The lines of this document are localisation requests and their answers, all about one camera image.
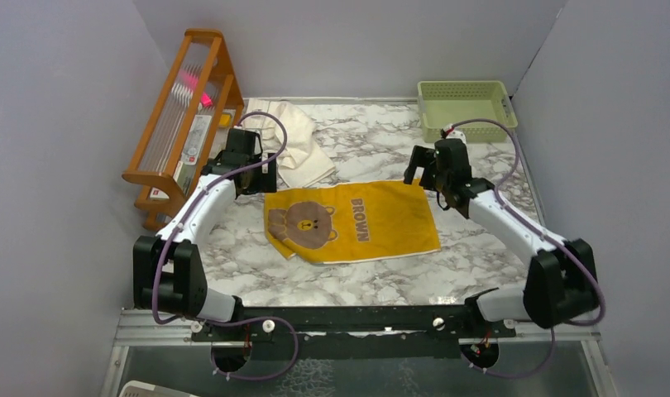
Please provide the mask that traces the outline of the yellow brown bear towel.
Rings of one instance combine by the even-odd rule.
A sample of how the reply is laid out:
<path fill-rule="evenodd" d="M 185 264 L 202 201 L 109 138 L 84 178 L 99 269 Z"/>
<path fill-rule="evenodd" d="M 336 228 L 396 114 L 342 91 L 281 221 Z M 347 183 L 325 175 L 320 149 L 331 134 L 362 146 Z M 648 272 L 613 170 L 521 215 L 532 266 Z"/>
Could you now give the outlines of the yellow brown bear towel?
<path fill-rule="evenodd" d="M 285 258 L 341 264 L 439 251 L 424 190 L 401 180 L 343 183 L 267 194 L 267 240 Z"/>

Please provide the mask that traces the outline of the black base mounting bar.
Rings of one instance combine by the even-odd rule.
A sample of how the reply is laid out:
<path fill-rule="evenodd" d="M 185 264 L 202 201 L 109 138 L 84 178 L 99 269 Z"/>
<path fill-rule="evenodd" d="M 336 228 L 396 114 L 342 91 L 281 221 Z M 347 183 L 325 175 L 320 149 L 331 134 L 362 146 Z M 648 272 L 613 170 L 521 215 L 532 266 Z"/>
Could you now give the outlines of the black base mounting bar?
<path fill-rule="evenodd" d="M 204 323 L 191 339 L 256 360 L 457 359 L 460 346 L 515 337 L 502 322 L 480 323 L 463 305 L 247 307 L 250 323 Z"/>

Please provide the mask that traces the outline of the green perforated plastic basket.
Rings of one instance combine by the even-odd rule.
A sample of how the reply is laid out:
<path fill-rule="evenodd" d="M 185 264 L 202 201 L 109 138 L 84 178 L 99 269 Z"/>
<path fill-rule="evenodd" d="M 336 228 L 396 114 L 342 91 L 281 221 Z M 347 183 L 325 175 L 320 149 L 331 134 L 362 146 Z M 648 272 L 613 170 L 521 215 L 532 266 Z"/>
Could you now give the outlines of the green perforated plastic basket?
<path fill-rule="evenodd" d="M 423 139 L 433 143 L 449 124 L 469 119 L 494 120 L 510 131 L 518 126 L 512 102 L 499 80 L 420 81 L 419 120 Z"/>

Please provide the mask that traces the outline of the cream white towel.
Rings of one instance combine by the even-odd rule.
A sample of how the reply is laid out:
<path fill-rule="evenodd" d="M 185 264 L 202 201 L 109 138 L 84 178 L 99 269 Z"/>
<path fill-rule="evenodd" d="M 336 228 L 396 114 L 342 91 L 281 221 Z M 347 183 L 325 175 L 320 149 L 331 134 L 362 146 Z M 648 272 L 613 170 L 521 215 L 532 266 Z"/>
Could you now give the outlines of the cream white towel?
<path fill-rule="evenodd" d="M 287 145 L 277 159 L 277 170 L 291 188 L 310 187 L 328 177 L 335 164 L 315 141 L 314 120 L 293 103 L 252 98 L 248 112 L 268 112 L 271 116 L 251 116 L 244 122 L 247 130 L 259 131 L 262 144 L 269 152 L 280 149 L 283 132 L 275 123 L 278 118 L 287 131 Z"/>

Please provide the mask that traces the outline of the wooden rack with rods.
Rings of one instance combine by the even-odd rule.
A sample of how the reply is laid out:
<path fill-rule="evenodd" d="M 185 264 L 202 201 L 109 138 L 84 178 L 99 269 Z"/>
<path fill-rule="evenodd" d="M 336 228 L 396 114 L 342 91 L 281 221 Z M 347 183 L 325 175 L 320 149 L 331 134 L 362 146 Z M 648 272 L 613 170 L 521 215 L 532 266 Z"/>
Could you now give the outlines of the wooden rack with rods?
<path fill-rule="evenodd" d="M 134 205 L 146 213 L 145 229 L 157 231 L 177 214 L 244 108 L 223 33 L 188 29 L 122 174 L 141 186 Z"/>

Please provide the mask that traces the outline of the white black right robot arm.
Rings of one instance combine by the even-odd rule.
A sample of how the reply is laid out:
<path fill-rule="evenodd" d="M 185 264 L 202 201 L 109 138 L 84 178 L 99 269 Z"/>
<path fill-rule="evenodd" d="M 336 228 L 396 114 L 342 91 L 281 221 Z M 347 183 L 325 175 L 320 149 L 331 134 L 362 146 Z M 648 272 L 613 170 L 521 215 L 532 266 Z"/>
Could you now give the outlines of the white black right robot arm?
<path fill-rule="evenodd" d="M 549 329 L 601 307 L 591 246 L 541 228 L 488 179 L 473 176 L 463 140 L 442 139 L 432 148 L 415 146 L 404 172 L 406 184 L 412 184 L 417 169 L 423 171 L 420 187 L 436 193 L 441 209 L 453 208 L 481 225 L 527 267 L 524 285 L 490 289 L 466 299 L 469 309 L 461 318 L 468 334 L 480 337 L 501 320 Z"/>

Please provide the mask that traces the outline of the white tray corner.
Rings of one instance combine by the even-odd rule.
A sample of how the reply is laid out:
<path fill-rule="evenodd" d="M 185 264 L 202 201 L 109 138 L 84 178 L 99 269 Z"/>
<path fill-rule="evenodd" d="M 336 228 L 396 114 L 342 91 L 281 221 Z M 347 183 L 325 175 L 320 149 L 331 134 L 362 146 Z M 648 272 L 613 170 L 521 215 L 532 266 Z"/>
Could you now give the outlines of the white tray corner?
<path fill-rule="evenodd" d="M 139 380 L 128 381 L 119 391 L 118 397 L 197 397 L 188 392 L 153 385 Z"/>

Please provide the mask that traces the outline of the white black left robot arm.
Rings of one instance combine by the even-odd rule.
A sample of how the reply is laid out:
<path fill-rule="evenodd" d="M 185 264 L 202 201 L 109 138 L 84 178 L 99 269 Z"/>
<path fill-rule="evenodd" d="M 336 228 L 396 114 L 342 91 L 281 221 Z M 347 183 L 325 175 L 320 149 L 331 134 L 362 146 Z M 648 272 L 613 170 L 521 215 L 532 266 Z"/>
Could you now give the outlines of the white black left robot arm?
<path fill-rule="evenodd" d="M 179 318 L 213 321 L 231 340 L 244 328 L 242 300 L 208 287 L 199 247 L 237 197 L 276 191 L 275 154 L 262 151 L 257 132 L 232 128 L 227 145 L 201 170 L 198 184 L 177 215 L 153 237 L 133 247 L 133 298 L 156 323 Z"/>

